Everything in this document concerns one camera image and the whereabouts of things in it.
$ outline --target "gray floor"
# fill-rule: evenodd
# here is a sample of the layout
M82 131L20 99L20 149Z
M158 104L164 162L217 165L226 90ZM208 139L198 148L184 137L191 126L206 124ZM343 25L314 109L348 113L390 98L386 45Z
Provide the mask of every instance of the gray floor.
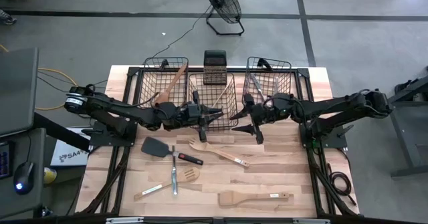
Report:
M296 0L240 0L243 13L297 14ZM304 0L313 15L426 16L428 0ZM15 9L202 13L206 0L0 0ZM112 64L141 64L191 27L193 18L32 17L19 16L13 27L0 27L0 44L10 50L40 48L40 65L61 70L79 84L108 77ZM300 20L243 19L242 37L219 37L203 23L163 56L186 56L201 64L206 49L224 49L229 64L242 66L251 55L308 66ZM235 29L220 19L219 29ZM425 76L427 21L309 21L316 65L327 67L333 94L363 88L392 94L393 86ZM66 90L65 84L47 79ZM61 92L38 83L37 105L64 102ZM87 124L64 110L43 115L71 126ZM427 222L428 175L393 180L389 173L406 167L391 120L364 119L347 134L354 188L367 217ZM51 208L64 214L78 182L56 189Z

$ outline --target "yellow cable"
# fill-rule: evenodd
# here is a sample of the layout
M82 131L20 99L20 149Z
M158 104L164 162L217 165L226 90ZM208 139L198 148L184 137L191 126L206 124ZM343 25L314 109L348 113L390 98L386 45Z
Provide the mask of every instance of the yellow cable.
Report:
M7 50L7 48L5 48L5 46L3 46L3 45L1 45L0 44L0 47L3 49L3 50L5 50L5 52L8 52L9 50Z
M3 50L5 50L6 52L9 51L9 50L7 50L7 48L5 46L3 46L1 44L0 44L0 48L2 48ZM54 70L54 69L49 69L49 68L38 68L37 70L44 70L44 71L49 71L49 72L54 72L54 73L57 73L57 74L61 74L62 76L66 77L69 81L71 81L75 86L78 86L77 83L71 77L69 77L67 74L65 74L65 73L63 73L63 72L61 72L59 70ZM59 108L62 108L62 107L64 107L64 104L62 104L60 106L52 107L52 108L38 108L38 107L35 107L35 109L36 110L45 110L45 111L48 111L48 110L56 110L56 109L59 109Z

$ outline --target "desk fan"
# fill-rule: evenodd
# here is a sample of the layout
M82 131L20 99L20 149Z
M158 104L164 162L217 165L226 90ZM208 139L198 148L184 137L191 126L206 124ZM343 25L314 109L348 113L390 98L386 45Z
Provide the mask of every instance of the desk fan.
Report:
M239 35L245 31L241 24L241 7L239 6L238 0L209 0L213 8L208 14L207 24L211 27L217 35ZM227 23L235 24L239 23L242 31L239 33L219 33L210 23L209 18L212 16L214 9L218 12L221 18Z

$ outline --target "red and black handle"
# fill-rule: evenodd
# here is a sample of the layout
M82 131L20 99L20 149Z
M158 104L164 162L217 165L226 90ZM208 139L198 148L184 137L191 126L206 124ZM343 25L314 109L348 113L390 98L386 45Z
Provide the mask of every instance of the red and black handle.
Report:
M189 161L189 162L192 162L195 164L203 165L203 160L199 160L198 158L195 158L193 156L189 156L189 155L184 154L184 153L179 152L177 157L182 159L182 160L185 160L185 161Z

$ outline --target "person's foot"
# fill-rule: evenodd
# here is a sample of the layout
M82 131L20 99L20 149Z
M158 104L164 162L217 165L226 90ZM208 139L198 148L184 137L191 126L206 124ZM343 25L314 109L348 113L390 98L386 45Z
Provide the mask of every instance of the person's foot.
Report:
M0 10L0 21L5 25L13 25L16 23L16 18L10 16L10 14L7 14L3 10Z

